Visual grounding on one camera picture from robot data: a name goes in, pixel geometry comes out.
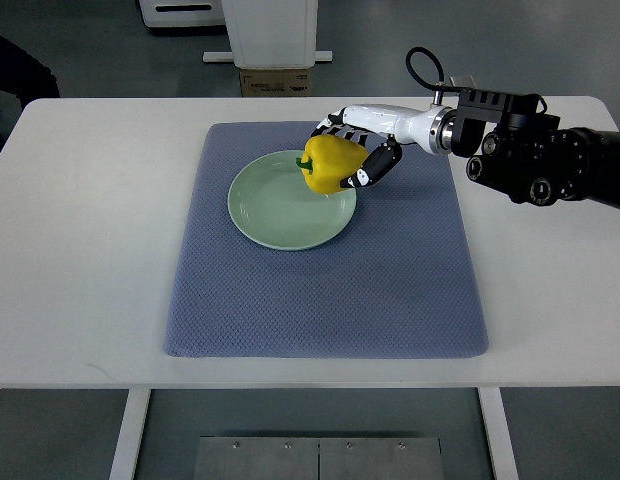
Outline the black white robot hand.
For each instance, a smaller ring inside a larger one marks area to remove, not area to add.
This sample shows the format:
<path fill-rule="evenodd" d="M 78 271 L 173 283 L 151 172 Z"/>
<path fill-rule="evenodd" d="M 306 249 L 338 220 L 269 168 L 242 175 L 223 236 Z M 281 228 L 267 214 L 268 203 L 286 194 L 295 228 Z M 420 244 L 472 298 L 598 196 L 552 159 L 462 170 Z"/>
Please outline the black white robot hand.
<path fill-rule="evenodd" d="M 345 190 L 363 188 L 377 183 L 394 168 L 405 145 L 417 145 L 429 154 L 449 153 L 450 142 L 444 138 L 444 129 L 452 117 L 453 110 L 442 105 L 433 105 L 427 111 L 378 104 L 351 105 L 327 115 L 310 139 L 335 135 L 363 146 L 368 152 L 363 165 L 341 181 L 342 187 L 348 184 Z"/>

